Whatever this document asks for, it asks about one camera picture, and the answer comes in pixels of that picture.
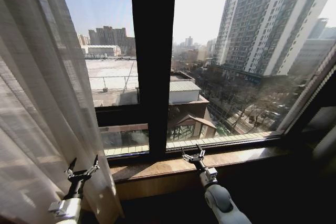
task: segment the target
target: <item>flat rooftop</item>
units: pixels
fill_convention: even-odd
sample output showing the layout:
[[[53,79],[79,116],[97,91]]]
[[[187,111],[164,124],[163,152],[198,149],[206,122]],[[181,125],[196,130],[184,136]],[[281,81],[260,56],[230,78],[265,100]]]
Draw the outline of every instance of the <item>flat rooftop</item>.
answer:
[[[171,72],[170,73],[170,81],[183,81],[183,80],[195,82],[194,78],[192,78],[191,76],[183,72]]]
[[[95,106],[138,103],[136,60],[85,60]]]
[[[195,91],[195,90],[198,91],[201,89],[192,81],[171,81],[169,85],[170,92]]]

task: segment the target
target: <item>corrugated metal roof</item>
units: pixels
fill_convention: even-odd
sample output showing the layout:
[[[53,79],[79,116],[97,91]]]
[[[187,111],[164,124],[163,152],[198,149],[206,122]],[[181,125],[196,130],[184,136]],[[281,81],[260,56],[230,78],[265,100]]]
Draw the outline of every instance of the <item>corrugated metal roof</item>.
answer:
[[[171,81],[169,85],[169,91],[192,91],[192,90],[201,90],[196,84],[192,81]]]

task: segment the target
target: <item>black window frame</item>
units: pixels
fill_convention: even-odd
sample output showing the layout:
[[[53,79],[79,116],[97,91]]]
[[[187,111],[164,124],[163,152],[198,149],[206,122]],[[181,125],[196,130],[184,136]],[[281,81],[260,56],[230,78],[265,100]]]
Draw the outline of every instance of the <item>black window frame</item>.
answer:
[[[175,0],[132,0],[133,22],[138,63],[139,96],[138,104],[96,107],[99,127],[148,124],[149,151],[143,153],[108,156],[109,164],[132,163],[139,160],[157,161],[178,157],[178,148],[166,150],[167,117],[169,106],[169,84],[171,70],[171,52],[173,36]],[[336,105],[330,91],[336,82],[336,73],[331,73],[336,64],[336,54],[320,73],[308,97],[313,95],[329,74],[314,99],[306,106],[303,104],[297,113],[288,120],[288,127],[282,134],[265,138],[230,141],[202,146],[207,152],[227,152],[246,148],[302,142],[302,129],[314,117],[317,111],[326,105]]]

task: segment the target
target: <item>curtain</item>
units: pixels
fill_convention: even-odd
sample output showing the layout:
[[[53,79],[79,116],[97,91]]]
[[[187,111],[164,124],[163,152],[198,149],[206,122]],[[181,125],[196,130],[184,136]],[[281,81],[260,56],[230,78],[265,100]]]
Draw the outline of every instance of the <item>curtain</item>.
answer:
[[[104,155],[87,68],[65,0],[0,0],[0,215],[52,223],[64,171],[101,167],[85,184],[100,223],[122,214]]]

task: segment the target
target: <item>window pane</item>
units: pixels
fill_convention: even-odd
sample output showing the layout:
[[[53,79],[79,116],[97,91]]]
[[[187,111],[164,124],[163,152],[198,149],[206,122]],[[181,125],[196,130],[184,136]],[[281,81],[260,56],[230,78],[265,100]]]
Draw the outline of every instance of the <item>window pane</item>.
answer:
[[[147,124],[101,127],[100,132],[106,156],[149,151]]]
[[[86,59],[95,106],[137,104],[131,0],[66,0]]]
[[[335,1],[175,0],[167,148],[276,134],[335,44]]]

